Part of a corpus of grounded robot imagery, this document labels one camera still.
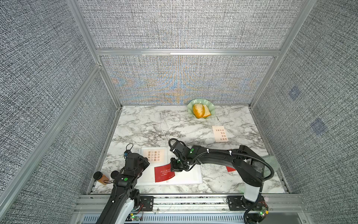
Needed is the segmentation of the pink card four text rows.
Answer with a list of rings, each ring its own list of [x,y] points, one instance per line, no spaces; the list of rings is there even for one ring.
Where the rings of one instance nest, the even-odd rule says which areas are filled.
[[[165,164],[167,161],[167,151],[165,149],[148,151],[148,161],[155,164]]]

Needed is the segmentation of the white photo album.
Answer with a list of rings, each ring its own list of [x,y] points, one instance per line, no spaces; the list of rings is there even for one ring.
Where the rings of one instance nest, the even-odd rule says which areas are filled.
[[[150,165],[138,179],[138,186],[201,184],[202,175],[199,166],[189,172],[172,172],[170,161],[174,154],[169,147],[143,147],[139,153],[146,157]]]

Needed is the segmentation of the large red card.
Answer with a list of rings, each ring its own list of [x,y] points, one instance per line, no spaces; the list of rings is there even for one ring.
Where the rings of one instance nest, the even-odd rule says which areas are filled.
[[[155,182],[166,182],[173,177],[175,177],[175,173],[170,171],[170,163],[163,166],[158,166],[154,168],[154,177]]]

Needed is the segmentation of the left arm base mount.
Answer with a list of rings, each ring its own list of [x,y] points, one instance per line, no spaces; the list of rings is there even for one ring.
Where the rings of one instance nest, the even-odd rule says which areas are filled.
[[[139,213],[140,211],[153,211],[153,196],[142,196],[138,189],[134,189],[134,191],[130,194],[130,199],[134,201],[133,212]]]

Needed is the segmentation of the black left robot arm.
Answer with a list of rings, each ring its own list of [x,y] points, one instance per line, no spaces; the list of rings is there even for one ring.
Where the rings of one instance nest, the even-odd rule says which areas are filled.
[[[98,224],[123,224],[131,211],[139,205],[140,193],[135,188],[138,178],[150,165],[146,157],[129,153],[122,171],[113,171],[113,188]]]

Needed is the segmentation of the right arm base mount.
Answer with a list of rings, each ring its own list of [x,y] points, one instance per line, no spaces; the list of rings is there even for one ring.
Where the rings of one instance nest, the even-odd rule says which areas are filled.
[[[255,202],[245,199],[244,196],[228,196],[226,202],[230,211],[244,211],[245,224],[259,224],[269,213],[269,207],[262,195],[259,195]]]

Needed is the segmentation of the small red card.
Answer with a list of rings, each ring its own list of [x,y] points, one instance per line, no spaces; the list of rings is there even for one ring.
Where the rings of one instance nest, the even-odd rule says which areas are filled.
[[[227,169],[228,172],[236,171],[236,169],[233,169],[233,168],[231,168],[231,167],[226,167],[226,169]]]

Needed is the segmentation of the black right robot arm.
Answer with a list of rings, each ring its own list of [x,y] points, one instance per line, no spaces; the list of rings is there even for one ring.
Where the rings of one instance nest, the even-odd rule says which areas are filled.
[[[264,182],[275,174],[271,165],[245,145],[238,149],[221,150],[202,146],[187,147],[177,141],[169,147],[175,155],[171,160],[172,172],[188,172],[195,165],[202,164],[221,165],[236,170],[245,183],[246,202],[257,202]]]

